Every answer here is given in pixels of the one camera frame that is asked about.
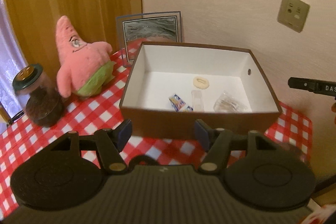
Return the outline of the dark lantern with glass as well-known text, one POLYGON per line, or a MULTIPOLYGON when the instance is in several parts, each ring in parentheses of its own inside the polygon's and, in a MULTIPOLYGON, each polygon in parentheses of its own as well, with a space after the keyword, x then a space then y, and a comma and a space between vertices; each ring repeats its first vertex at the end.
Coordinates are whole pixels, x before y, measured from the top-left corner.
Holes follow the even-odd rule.
POLYGON ((62 97, 42 65, 23 68, 14 77, 12 86, 24 113, 35 125, 51 127, 62 117, 62 97))

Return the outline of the cotton swabs plastic bag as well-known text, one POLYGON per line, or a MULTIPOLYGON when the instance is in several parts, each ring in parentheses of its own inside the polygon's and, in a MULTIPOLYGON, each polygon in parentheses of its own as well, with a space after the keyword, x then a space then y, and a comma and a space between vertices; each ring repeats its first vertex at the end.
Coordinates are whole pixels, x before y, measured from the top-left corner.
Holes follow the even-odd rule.
POLYGON ((216 113, 242 113, 249 110, 240 100, 237 100, 228 92, 222 92, 213 106, 216 113))

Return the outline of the brown cardboard box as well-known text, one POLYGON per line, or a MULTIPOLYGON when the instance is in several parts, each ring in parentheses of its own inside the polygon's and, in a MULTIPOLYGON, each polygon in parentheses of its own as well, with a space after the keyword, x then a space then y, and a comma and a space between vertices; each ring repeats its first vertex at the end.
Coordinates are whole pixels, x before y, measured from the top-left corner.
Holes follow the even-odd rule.
POLYGON ((266 131, 281 107, 249 49, 144 42, 120 100, 133 134, 192 139, 197 119, 239 134, 266 131))

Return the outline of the pink starfish plush toy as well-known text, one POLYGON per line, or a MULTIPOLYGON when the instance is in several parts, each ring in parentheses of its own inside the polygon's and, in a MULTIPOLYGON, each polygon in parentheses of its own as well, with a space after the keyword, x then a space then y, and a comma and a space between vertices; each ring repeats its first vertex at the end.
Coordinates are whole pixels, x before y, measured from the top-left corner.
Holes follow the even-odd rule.
POLYGON ((60 61, 56 76, 60 95, 88 98, 101 93, 103 86, 114 78, 112 46, 107 42, 85 42, 65 15, 56 23, 55 39, 60 61))

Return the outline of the framed grey picture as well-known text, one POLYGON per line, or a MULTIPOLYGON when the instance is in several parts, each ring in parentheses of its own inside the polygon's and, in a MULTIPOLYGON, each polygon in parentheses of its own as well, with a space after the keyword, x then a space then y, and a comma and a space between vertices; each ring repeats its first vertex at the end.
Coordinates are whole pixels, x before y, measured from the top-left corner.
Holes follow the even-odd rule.
POLYGON ((117 37, 122 63, 131 67, 142 42, 183 42, 180 11, 118 16, 117 37))

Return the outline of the pale pink curtain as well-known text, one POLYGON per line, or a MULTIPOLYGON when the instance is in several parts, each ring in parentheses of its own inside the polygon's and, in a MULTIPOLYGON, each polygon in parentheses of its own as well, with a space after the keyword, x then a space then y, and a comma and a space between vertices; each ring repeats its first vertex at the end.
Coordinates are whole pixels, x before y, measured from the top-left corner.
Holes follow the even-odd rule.
POLYGON ((5 0, 1 0, 1 104, 11 118, 23 109, 15 96, 12 82, 26 65, 9 21, 5 0))

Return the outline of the cream hair scrunchie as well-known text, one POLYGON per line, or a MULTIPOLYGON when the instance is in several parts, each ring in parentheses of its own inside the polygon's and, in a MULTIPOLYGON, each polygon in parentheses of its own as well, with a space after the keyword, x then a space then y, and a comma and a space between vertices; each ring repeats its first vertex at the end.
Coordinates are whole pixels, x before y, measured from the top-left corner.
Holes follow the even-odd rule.
POLYGON ((210 83, 208 79, 205 79, 201 76, 196 76, 193 79, 193 85, 194 87, 203 90, 203 89, 207 89, 210 86, 210 83))

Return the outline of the beige wall data socket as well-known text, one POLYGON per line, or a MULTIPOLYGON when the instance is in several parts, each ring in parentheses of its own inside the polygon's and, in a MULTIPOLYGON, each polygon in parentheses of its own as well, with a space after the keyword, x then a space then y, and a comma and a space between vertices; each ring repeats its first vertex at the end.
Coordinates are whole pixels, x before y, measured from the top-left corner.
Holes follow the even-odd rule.
POLYGON ((300 33, 305 26, 309 10, 310 5, 303 0, 282 0, 277 21, 300 33))

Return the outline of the blue tissue packet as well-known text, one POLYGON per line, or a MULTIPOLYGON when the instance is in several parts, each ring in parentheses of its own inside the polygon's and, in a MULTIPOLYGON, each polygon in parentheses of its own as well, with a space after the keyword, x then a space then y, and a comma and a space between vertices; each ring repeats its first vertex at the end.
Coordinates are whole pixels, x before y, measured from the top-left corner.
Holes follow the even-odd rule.
POLYGON ((180 96, 177 94, 172 95, 169 97, 169 101, 171 106, 176 112, 193 112, 194 109, 189 106, 180 96))

